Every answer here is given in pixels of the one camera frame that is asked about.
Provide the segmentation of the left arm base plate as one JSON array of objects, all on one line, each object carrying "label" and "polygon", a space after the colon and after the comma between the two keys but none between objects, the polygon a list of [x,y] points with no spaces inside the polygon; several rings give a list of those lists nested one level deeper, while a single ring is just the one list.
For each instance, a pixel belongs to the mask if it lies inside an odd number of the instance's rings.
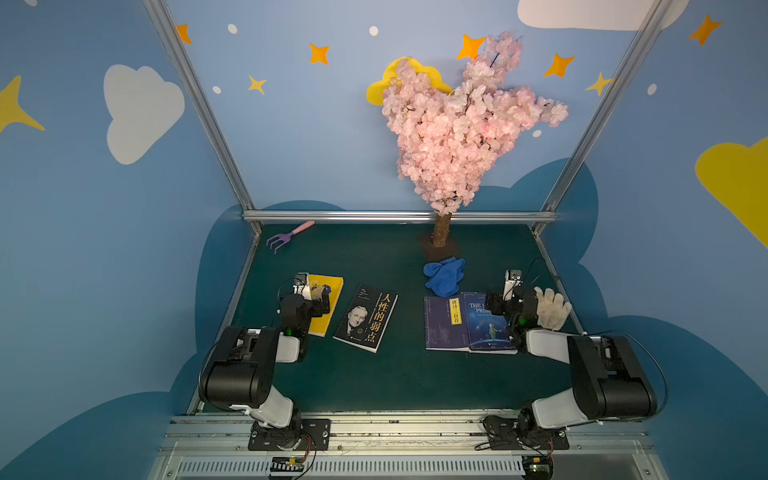
[{"label": "left arm base plate", "polygon": [[248,439],[249,451],[327,451],[330,419],[293,419],[284,428],[265,427],[254,422]]}]

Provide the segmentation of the purple book yellow label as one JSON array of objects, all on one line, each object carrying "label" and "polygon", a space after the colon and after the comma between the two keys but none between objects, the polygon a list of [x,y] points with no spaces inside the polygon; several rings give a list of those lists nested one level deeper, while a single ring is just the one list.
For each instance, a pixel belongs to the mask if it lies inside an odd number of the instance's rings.
[{"label": "purple book yellow label", "polygon": [[424,298],[425,346],[433,351],[469,350],[468,327],[459,296]]}]

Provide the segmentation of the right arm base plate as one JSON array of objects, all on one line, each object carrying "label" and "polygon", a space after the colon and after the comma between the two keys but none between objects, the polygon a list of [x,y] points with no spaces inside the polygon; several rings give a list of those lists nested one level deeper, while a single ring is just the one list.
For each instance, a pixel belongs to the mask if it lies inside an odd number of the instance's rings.
[{"label": "right arm base plate", "polygon": [[482,426],[492,450],[557,451],[570,448],[564,428],[540,427],[529,411],[522,411],[517,418],[488,415],[482,420]]}]

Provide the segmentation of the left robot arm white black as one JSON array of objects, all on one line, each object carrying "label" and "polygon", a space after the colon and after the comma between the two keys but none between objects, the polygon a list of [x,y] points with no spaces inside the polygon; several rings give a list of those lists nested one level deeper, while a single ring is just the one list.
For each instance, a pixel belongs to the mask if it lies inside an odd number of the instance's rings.
[{"label": "left robot arm white black", "polygon": [[279,326],[225,328],[199,375],[201,400],[240,411],[267,430],[295,430],[300,413],[274,386],[275,365],[304,360],[311,321],[330,312],[330,292],[324,286],[313,298],[309,286],[295,286],[279,302]]}]

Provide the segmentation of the blue cloth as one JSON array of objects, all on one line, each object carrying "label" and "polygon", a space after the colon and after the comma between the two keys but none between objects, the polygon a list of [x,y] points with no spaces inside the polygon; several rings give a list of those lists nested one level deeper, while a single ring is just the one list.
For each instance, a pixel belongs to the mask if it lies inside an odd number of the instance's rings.
[{"label": "blue cloth", "polygon": [[423,274],[428,278],[425,287],[439,297],[455,295],[459,291],[459,283],[464,278],[465,265],[465,259],[456,257],[425,264]]}]

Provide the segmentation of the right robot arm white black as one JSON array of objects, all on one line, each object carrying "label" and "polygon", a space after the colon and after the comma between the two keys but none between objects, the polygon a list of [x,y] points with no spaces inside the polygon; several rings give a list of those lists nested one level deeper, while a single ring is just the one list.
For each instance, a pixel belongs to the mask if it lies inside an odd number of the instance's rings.
[{"label": "right robot arm white black", "polygon": [[569,367],[571,386],[524,407],[519,431],[550,433],[591,422],[641,421],[658,413],[657,395],[630,339],[564,333],[572,305],[562,294],[517,286],[503,294],[488,293],[484,304],[504,317],[521,351]]}]

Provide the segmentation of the blue Little Prince book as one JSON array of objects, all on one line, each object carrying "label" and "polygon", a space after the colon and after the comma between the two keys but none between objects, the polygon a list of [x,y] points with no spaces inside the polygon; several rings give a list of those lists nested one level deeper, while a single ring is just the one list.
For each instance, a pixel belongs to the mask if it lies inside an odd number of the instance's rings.
[{"label": "blue Little Prince book", "polygon": [[463,292],[460,296],[462,320],[467,328],[470,353],[507,354],[518,353],[510,339],[507,321],[503,316],[492,314],[485,307],[486,295]]}]

